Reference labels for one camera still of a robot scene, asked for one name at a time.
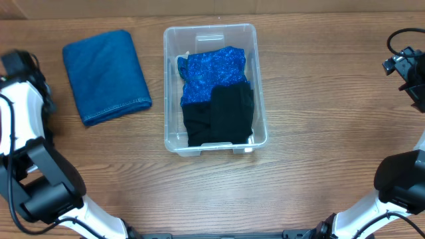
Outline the black cloth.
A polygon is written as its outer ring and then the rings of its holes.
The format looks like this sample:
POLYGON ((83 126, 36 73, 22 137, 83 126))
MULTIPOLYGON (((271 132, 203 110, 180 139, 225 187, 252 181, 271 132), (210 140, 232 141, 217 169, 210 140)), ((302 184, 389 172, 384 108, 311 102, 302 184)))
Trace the black cloth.
POLYGON ((254 92, 249 82, 215 87, 211 94, 211 142, 248 143, 253 114, 254 92))
POLYGON ((185 104, 182 111, 188 146, 198 147, 204 143, 211 143, 211 103, 185 104))

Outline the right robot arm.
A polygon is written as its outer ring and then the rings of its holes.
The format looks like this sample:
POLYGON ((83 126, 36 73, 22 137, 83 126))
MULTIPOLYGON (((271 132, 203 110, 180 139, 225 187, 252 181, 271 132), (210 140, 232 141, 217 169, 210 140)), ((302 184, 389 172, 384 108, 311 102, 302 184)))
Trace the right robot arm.
MULTIPOLYGON (((387 75, 397 72, 405 81, 399 88, 424 112, 424 52, 408 46, 383 62, 387 75)), ((374 189, 351 208, 332 214, 304 238, 373 238, 374 233, 400 218, 421 236, 410 215, 424 211, 424 136, 412 151, 386 157, 378 166, 374 189)))

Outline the blue terry towel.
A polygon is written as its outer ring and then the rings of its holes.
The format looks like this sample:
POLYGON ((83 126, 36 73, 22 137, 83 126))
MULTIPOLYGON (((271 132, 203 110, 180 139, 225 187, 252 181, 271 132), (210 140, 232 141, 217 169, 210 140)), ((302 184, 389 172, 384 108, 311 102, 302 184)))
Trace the blue terry towel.
POLYGON ((152 106, 129 32, 110 31, 70 43, 62 56, 86 127, 152 106))

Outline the sparkly blue fabric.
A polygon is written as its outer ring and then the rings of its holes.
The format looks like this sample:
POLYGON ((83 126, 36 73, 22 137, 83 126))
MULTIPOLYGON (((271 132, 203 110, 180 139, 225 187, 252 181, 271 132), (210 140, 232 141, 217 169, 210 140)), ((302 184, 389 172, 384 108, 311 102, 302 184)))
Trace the sparkly blue fabric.
POLYGON ((212 90, 217 86, 247 83, 245 66, 244 49, 233 46, 180 56, 177 69, 184 81, 181 105, 211 101, 212 90))

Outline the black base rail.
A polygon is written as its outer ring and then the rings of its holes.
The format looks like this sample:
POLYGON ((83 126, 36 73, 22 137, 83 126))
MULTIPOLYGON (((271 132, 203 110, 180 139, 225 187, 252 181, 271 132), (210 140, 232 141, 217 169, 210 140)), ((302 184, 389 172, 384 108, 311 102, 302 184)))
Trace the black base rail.
POLYGON ((131 232, 128 238, 137 239, 302 239, 314 238, 316 229, 284 230, 283 232, 251 232, 236 234, 141 234, 131 232))

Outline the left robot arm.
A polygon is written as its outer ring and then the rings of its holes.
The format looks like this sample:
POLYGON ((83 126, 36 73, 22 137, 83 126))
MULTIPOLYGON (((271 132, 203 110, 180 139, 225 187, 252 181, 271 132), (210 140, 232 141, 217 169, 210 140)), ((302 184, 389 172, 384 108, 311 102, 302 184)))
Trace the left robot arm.
POLYGON ((16 227, 41 235, 57 226, 83 238, 141 238, 87 194, 77 169, 54 147, 48 118, 56 109, 36 56, 1 55, 1 196, 16 227))

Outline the clear plastic storage container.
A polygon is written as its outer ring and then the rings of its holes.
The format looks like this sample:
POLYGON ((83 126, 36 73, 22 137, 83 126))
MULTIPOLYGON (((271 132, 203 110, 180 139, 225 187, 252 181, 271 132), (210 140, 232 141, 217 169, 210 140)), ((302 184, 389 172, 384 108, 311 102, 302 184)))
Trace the clear plastic storage container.
POLYGON ((256 28, 250 23, 231 25, 203 25, 169 27, 163 34, 164 50, 164 143, 168 151, 181 157, 200 156, 205 151, 231 150, 234 154, 251 153, 268 142, 268 126, 262 75, 258 53, 256 28), (180 106, 183 79, 178 73, 177 60, 189 54, 218 50, 226 46, 242 48, 245 53, 245 76, 254 91, 253 134, 248 143, 206 143, 199 147, 188 146, 188 136, 183 124, 180 106))

